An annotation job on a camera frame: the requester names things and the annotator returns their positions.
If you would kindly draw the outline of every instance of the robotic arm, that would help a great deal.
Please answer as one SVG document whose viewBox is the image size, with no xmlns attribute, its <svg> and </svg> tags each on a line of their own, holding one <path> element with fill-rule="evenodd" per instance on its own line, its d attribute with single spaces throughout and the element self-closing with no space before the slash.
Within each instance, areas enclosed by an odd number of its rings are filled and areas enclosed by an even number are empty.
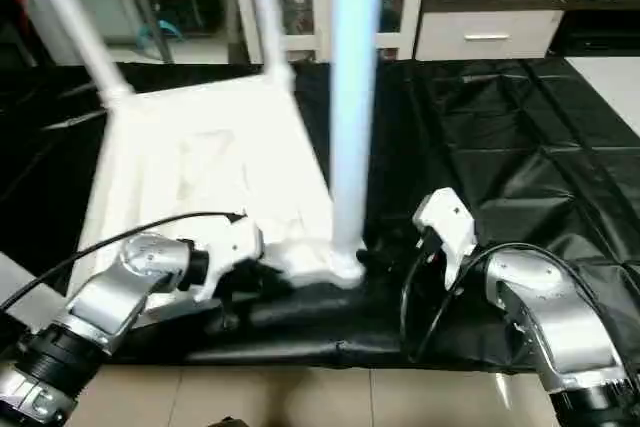
<svg viewBox="0 0 640 427">
<path fill-rule="evenodd" d="M 471 214 L 452 189 L 440 189 L 425 198 L 413 222 L 423 240 L 430 237 L 446 254 L 444 281 L 451 289 L 476 244 Z M 486 265 L 487 301 L 504 311 L 531 346 L 560 425 L 640 425 L 633 382 L 581 287 L 533 250 L 500 250 Z"/>
<path fill-rule="evenodd" d="M 225 242 L 209 251 L 153 233 L 126 241 L 114 263 L 90 278 L 17 362 L 0 372 L 0 426 L 63 425 L 151 294 L 202 285 L 195 301 L 203 301 L 233 264 L 261 255 L 252 223 L 241 220 L 229 229 Z"/>
</svg>

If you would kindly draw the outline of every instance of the black tarp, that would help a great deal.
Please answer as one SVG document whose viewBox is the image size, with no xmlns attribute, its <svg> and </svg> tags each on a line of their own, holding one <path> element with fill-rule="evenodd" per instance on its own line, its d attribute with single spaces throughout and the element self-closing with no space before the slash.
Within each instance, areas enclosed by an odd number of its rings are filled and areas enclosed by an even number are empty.
<svg viewBox="0 0 640 427">
<path fill-rule="evenodd" d="M 139 92 L 256 72 L 122 71 Z M 326 177 L 329 67 L 301 65 L 297 74 L 296 98 Z M 75 248 L 105 115 L 79 68 L 4 75 L 0 90 L 0 250 L 37 273 Z M 381 64 L 365 232 L 375 255 L 364 284 L 290 291 L 271 288 L 269 275 L 249 266 L 244 275 L 258 276 L 260 299 L 141 329 L 119 360 L 408 365 L 398 300 L 402 260 L 415 240 L 409 217 L 425 194 L 451 186 L 472 211 L 481 245 L 527 241 L 579 266 L 640 361 L 639 160 L 640 139 L 561 59 Z M 440 276 L 434 268 L 419 279 L 412 339 L 442 296 Z M 421 365 L 517 372 L 532 359 L 472 279 Z"/>
</svg>

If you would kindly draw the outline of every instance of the drawer handle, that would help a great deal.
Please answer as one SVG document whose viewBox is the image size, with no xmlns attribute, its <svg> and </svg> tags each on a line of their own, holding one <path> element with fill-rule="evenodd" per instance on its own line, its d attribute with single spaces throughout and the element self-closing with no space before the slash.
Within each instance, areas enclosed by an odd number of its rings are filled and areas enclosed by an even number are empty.
<svg viewBox="0 0 640 427">
<path fill-rule="evenodd" d="M 495 40 L 509 40 L 509 34 L 472 34 L 465 35 L 464 40 L 467 42 L 491 42 Z"/>
</svg>

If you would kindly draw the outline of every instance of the floor tile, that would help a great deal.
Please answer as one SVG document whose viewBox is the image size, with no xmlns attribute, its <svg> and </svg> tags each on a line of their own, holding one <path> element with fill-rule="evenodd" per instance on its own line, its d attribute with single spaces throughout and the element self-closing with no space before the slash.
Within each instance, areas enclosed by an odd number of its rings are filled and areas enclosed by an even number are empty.
<svg viewBox="0 0 640 427">
<path fill-rule="evenodd" d="M 180 380 L 177 367 L 105 366 L 80 395 L 68 427 L 164 427 Z"/>
<path fill-rule="evenodd" d="M 548 415 L 536 417 L 534 407 L 526 410 L 529 419 L 522 418 L 523 389 L 536 392 L 538 406 L 546 394 L 533 381 L 513 385 L 506 378 L 510 407 L 498 389 L 496 376 L 478 372 L 441 372 L 418 370 L 372 371 L 374 427 L 499 427 L 519 425 L 539 427 L 552 425 Z"/>
<path fill-rule="evenodd" d="M 640 57 L 572 57 L 567 60 L 640 135 L 640 111 L 637 108 Z"/>
<path fill-rule="evenodd" d="M 187 367 L 171 427 L 227 416 L 250 427 L 371 427 L 370 400 L 362 369 Z"/>
</svg>

